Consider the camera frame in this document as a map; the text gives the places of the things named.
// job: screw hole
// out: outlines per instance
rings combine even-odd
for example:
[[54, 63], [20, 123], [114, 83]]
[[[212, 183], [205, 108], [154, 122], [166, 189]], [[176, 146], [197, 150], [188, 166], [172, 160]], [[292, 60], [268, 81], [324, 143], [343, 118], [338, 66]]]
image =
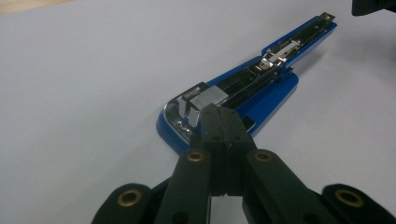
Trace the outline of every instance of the screw hole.
[[270, 161], [272, 159], [271, 154], [269, 154], [267, 152], [261, 152], [261, 151], [260, 152], [256, 152], [254, 157], [258, 161]]
[[359, 194], [347, 189], [338, 189], [335, 192], [335, 197], [341, 203], [352, 207], [362, 207], [364, 205], [363, 198]]
[[129, 189], [120, 194], [117, 202], [122, 207], [133, 206], [142, 199], [142, 192], [137, 189]]
[[192, 152], [187, 156], [187, 159], [189, 161], [203, 161], [204, 154], [202, 154], [201, 152]]

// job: stapler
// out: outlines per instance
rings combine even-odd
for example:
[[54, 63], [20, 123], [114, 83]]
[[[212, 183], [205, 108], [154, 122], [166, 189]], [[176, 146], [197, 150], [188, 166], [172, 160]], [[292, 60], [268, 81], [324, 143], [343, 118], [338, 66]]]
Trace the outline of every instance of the stapler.
[[261, 56], [183, 91], [161, 111], [158, 133], [181, 154], [200, 131], [201, 111], [214, 104], [237, 112], [253, 135], [293, 93], [299, 79], [291, 66], [332, 33], [333, 19], [324, 12], [264, 48]]

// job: white desk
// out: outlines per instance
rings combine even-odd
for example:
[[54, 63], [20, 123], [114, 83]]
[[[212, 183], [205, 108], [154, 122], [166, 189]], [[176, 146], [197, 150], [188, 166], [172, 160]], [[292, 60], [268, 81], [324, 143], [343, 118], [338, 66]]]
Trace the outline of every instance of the white desk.
[[[327, 11], [334, 33], [295, 65], [297, 91], [255, 136], [311, 189], [361, 189], [396, 215], [396, 14], [351, 1], [85, 0], [0, 16], [0, 223], [90, 223], [177, 155], [162, 106]], [[247, 223], [239, 198], [212, 223]]]

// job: black object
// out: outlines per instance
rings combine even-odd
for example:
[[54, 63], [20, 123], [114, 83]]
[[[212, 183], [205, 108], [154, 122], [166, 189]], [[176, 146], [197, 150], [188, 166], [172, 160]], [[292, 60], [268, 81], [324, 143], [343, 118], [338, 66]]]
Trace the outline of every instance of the black object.
[[257, 149], [231, 109], [202, 111], [171, 178], [154, 189], [129, 184], [110, 194], [93, 224], [209, 223], [211, 196], [243, 197], [248, 223], [396, 223], [367, 195], [346, 185], [308, 189], [274, 153]]
[[381, 9], [396, 12], [396, 0], [353, 0], [352, 15], [364, 16]]

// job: blue stapler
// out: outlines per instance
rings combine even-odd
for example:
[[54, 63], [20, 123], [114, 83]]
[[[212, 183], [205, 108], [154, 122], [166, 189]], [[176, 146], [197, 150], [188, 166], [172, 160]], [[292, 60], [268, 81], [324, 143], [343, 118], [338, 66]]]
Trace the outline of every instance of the blue stapler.
[[320, 44], [336, 27], [334, 16], [322, 13], [282, 36], [255, 57], [206, 83], [201, 82], [169, 101], [157, 131], [181, 154], [191, 135], [200, 132], [200, 112], [221, 105], [236, 111], [254, 134], [294, 91], [298, 78], [291, 66]]

